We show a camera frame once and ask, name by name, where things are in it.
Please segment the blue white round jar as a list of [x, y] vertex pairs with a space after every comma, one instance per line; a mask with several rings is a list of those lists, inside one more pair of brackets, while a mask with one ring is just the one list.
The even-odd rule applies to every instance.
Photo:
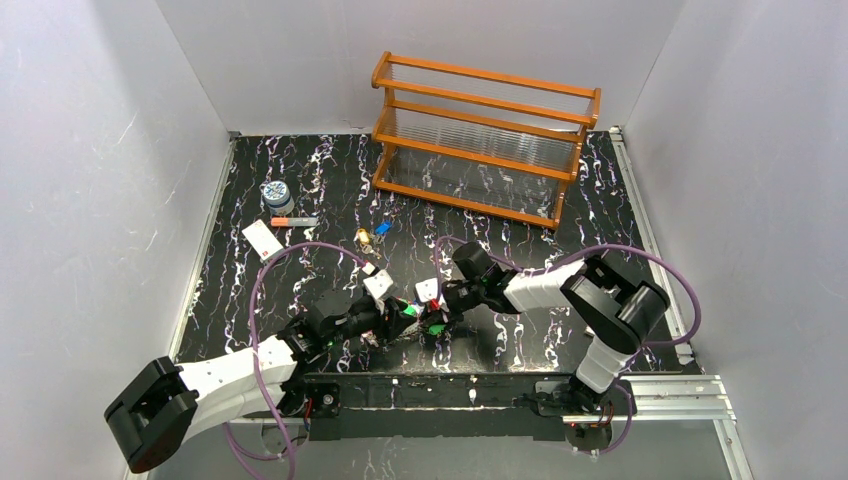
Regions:
[[276, 180], [264, 184], [261, 197], [268, 211], [274, 216], [288, 216], [294, 208], [291, 190], [284, 181]]

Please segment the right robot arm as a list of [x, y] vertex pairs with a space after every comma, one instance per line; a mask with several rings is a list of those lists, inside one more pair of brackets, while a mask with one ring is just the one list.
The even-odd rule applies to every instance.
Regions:
[[460, 279], [431, 278], [414, 287], [423, 329], [438, 335], [481, 305], [511, 315], [570, 307], [594, 338], [566, 387], [569, 401], [601, 399], [670, 306], [661, 287], [617, 269], [607, 247], [542, 271], [504, 268], [476, 242], [457, 248], [452, 260]]

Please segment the blue tag key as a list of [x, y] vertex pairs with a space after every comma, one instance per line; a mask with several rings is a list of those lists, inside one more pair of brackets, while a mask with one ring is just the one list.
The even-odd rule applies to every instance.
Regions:
[[391, 227], [392, 227], [391, 222], [384, 221], [374, 229], [374, 234], [376, 236], [385, 236], [390, 231]]

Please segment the yellow tag key left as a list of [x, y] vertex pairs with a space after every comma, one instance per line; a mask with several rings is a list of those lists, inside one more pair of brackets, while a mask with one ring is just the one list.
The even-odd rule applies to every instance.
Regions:
[[375, 258], [380, 257], [380, 253], [377, 249], [376, 238], [372, 236], [366, 229], [357, 229], [355, 232], [355, 239], [358, 243], [359, 250], [363, 255], [371, 255]]

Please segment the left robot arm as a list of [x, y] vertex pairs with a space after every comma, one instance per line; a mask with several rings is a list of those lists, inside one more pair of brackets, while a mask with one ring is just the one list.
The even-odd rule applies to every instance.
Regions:
[[167, 356], [150, 361], [104, 419], [130, 471], [150, 471], [191, 437], [278, 406], [285, 383], [297, 381], [333, 346], [363, 335], [387, 344], [415, 326], [421, 312], [397, 297], [364, 293], [350, 301], [328, 290], [256, 348], [182, 364]]

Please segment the orange grey marker pen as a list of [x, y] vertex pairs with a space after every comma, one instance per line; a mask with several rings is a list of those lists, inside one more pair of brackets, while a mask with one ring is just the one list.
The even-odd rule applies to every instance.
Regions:
[[312, 228], [317, 224], [315, 217], [274, 217], [270, 220], [274, 228]]

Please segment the orange wooden shelf rack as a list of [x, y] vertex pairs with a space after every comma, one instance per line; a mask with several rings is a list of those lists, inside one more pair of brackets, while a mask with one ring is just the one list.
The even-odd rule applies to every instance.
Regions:
[[375, 188], [557, 229], [602, 90], [384, 52]]

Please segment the white card box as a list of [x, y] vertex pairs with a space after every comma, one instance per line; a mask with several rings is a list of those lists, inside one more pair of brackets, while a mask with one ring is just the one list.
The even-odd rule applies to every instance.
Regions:
[[263, 264], [278, 257], [285, 249], [269, 226], [263, 220], [257, 220], [241, 230], [251, 248], [257, 253]]

